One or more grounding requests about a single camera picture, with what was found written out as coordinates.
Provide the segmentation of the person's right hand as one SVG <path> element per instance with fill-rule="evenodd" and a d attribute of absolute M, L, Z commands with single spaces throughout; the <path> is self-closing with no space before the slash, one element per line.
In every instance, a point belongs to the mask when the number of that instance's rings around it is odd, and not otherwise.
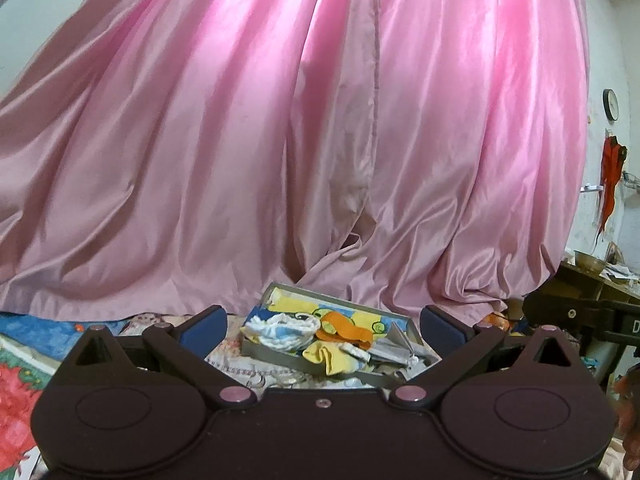
<path fill-rule="evenodd" d="M 639 372 L 627 373 L 615 385 L 620 396 L 617 431 L 623 438 L 624 466 L 629 471 L 639 467 Z"/>

